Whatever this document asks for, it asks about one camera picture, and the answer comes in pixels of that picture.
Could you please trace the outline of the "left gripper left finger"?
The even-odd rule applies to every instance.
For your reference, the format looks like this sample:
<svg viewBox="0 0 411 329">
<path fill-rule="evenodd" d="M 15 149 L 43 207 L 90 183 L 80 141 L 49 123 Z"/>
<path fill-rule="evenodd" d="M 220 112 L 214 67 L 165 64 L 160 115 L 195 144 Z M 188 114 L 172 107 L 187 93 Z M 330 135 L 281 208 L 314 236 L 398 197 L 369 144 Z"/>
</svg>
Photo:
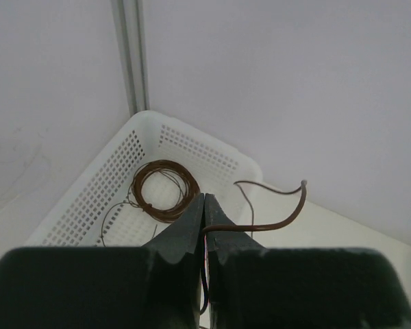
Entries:
<svg viewBox="0 0 411 329">
<path fill-rule="evenodd" d="M 0 328 L 196 328 L 204 201 L 140 247 L 8 251 Z"/>
</svg>

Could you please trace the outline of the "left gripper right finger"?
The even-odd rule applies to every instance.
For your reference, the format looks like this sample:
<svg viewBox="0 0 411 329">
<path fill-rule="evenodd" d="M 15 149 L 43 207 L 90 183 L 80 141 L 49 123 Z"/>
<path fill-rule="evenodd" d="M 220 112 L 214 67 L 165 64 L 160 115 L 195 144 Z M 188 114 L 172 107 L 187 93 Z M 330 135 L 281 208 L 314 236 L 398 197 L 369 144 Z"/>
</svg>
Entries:
<svg viewBox="0 0 411 329">
<path fill-rule="evenodd" d="M 388 259 L 368 248 L 269 249 L 204 199 L 212 328 L 411 328 Z"/>
</svg>

